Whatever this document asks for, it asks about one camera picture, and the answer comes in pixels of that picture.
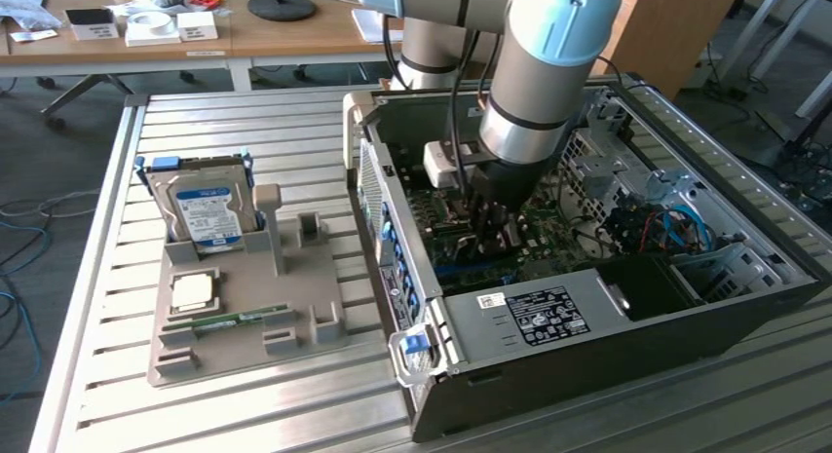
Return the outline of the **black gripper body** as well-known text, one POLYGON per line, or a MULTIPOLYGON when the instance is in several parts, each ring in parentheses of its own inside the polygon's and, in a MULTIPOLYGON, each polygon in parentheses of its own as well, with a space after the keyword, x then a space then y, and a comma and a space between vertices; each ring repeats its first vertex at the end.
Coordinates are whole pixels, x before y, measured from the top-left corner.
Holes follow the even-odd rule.
POLYGON ((471 222, 476 229, 501 228, 519 215, 548 168, 548 161, 524 165, 491 161, 473 169, 471 222))

